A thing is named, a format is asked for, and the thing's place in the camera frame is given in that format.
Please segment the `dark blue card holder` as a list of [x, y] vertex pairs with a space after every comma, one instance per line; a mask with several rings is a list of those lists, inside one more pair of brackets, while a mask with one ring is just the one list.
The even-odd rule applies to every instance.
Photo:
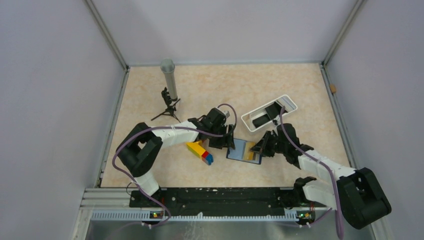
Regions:
[[243, 160], [246, 142], [250, 142], [250, 141], [235, 138], [234, 139], [235, 149], [228, 148], [227, 153], [226, 153], [226, 158], [230, 159], [230, 160], [260, 165], [262, 163], [262, 156], [260, 154], [257, 154], [257, 153], [255, 153], [255, 155], [254, 155], [255, 161], [245, 161], [245, 160]]

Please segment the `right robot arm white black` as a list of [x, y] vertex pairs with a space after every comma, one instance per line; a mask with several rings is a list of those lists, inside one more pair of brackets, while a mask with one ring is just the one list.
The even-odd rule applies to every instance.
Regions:
[[355, 229], [389, 215], [392, 206], [376, 175], [369, 168], [344, 166], [301, 143], [290, 123], [279, 124], [266, 131], [262, 139], [250, 148], [262, 157], [282, 154], [286, 161], [312, 177], [298, 178], [293, 200], [299, 206], [318, 202], [342, 214]]

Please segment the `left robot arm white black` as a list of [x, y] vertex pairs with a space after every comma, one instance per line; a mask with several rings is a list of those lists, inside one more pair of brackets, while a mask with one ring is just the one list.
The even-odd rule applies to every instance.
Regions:
[[173, 125], [149, 127], [140, 122], [118, 146], [114, 158], [122, 162], [132, 181], [143, 191], [141, 200], [147, 206], [154, 207], [160, 202], [161, 194], [151, 168], [160, 150], [204, 140], [209, 142], [211, 148], [234, 149], [237, 123], [229, 124], [229, 116], [228, 112], [214, 107], [206, 115]]

